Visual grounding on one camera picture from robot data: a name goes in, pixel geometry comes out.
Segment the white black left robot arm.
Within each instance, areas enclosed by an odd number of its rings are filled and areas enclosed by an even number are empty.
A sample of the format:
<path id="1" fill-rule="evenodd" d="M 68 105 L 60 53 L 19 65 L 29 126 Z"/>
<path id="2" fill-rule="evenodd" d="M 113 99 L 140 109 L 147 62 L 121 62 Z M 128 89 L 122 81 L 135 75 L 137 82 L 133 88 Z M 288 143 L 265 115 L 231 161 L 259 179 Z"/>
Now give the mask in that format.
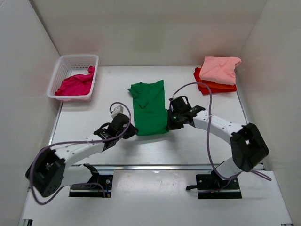
<path id="1" fill-rule="evenodd" d="M 79 161 L 102 153 L 116 145 L 120 139 L 129 139 L 138 133 L 124 114 L 117 114 L 112 122 L 103 124 L 79 144 L 48 147 L 38 154 L 34 166 L 25 174 L 39 194 L 46 198 L 64 186 L 97 186 L 99 173 L 89 163 Z"/>

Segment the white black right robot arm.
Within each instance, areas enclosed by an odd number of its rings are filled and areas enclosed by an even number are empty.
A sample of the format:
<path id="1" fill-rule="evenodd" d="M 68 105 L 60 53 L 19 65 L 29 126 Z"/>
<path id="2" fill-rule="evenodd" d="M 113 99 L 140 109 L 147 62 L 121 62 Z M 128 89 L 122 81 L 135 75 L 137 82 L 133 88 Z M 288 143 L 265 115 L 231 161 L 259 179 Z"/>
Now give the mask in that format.
<path id="1" fill-rule="evenodd" d="M 190 125 L 207 132 L 206 147 L 210 163 L 210 135 L 215 135 L 231 147 L 232 156 L 219 166 L 213 166 L 211 184 L 223 188 L 228 180 L 241 172 L 253 172 L 254 167 L 269 155 L 269 149 L 258 130 L 252 123 L 240 125 L 212 115 L 210 110 L 196 105 L 191 107 L 186 96 L 169 99 L 167 126 L 168 131 Z"/>

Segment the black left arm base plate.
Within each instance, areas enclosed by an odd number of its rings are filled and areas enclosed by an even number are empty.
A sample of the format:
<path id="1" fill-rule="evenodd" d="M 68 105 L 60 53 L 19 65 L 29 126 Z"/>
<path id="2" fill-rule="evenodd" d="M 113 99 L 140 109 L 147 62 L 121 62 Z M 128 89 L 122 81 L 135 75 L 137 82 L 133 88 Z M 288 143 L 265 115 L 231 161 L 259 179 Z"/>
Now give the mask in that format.
<path id="1" fill-rule="evenodd" d="M 72 185 L 69 197 L 77 198 L 111 198 L 113 185 L 113 171 L 98 171 L 87 184 Z"/>

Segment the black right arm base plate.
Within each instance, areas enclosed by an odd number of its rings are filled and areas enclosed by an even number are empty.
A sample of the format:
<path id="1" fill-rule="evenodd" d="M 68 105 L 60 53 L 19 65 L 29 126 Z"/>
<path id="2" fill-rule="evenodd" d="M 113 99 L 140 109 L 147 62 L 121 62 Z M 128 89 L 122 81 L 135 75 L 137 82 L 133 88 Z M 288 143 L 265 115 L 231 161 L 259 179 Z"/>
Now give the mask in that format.
<path id="1" fill-rule="evenodd" d="M 223 180 L 210 170 L 195 171 L 195 184 L 187 185 L 185 190 L 197 191 L 199 200 L 242 199 L 238 176 Z"/>

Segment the green t shirt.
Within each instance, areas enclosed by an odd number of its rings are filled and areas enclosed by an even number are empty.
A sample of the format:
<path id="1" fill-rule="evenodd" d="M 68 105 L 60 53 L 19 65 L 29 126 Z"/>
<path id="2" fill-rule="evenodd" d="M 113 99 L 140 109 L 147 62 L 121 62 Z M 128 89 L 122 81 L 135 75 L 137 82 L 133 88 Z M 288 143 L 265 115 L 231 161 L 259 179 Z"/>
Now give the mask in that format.
<path id="1" fill-rule="evenodd" d="M 136 83 L 128 89 L 132 96 L 134 123 L 139 136 L 167 133 L 164 81 Z"/>

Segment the orange t shirt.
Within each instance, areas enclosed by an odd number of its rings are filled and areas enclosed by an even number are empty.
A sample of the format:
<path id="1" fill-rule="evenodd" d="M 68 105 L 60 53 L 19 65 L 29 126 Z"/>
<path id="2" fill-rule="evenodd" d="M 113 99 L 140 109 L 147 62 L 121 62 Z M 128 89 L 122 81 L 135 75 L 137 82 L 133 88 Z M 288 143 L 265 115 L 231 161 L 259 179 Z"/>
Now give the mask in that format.
<path id="1" fill-rule="evenodd" d="M 206 80 L 200 80 L 200 82 L 214 89 L 233 89 L 235 87 L 235 85 L 219 84 L 216 82 L 206 81 Z"/>

